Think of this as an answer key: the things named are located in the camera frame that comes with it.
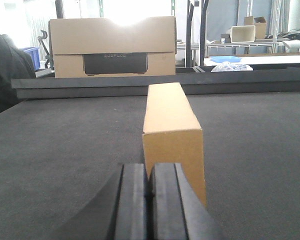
dark fabric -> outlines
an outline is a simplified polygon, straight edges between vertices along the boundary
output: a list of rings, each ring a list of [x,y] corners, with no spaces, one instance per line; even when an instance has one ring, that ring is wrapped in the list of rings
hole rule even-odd
[[[188,99],[203,128],[207,210],[227,236],[300,240],[300,92]],[[32,100],[1,113],[0,240],[40,239],[117,163],[141,163],[146,100]]]
[[[0,113],[20,102],[11,88],[11,79],[35,77],[31,57],[15,48],[7,36],[0,35]]]

small cardboard box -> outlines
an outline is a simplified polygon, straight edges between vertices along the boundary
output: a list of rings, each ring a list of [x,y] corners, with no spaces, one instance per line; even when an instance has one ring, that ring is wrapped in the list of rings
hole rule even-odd
[[[56,78],[175,75],[176,19],[131,25],[107,18],[51,19]]]
[[[148,176],[155,163],[181,163],[206,205],[203,130],[180,83],[149,85],[142,142]]]
[[[255,26],[255,38],[264,39],[267,33],[267,21],[263,16],[253,17],[246,16],[244,18],[243,25],[254,25]]]
[[[229,30],[231,43],[253,43],[256,39],[256,26],[232,26]]]

bright light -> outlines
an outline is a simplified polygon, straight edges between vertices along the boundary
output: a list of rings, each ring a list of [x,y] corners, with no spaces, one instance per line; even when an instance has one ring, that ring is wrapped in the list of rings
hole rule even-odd
[[[107,0],[103,6],[105,18],[124,26],[147,17],[171,15],[171,0]]]

blue tray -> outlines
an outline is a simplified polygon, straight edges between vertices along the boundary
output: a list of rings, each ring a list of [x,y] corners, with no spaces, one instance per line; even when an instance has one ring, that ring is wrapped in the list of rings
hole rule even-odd
[[[241,57],[236,57],[236,56],[211,56],[210,59],[215,63],[223,63],[223,62],[238,63],[241,61]]]

black metal frame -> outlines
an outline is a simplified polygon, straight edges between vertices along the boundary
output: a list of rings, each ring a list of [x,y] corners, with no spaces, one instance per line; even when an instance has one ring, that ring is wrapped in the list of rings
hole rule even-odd
[[[187,1],[186,12],[186,40],[185,40],[185,67],[191,67],[191,27],[192,19],[194,17],[194,8],[199,7],[199,0]]]
[[[201,0],[201,20],[200,20],[200,42],[199,42],[199,65],[203,66],[205,61],[206,48],[206,25],[207,25],[207,10],[209,0]],[[186,41],[185,41],[185,67],[191,67],[191,27],[194,17],[194,8],[199,7],[199,0],[187,1],[186,12]]]

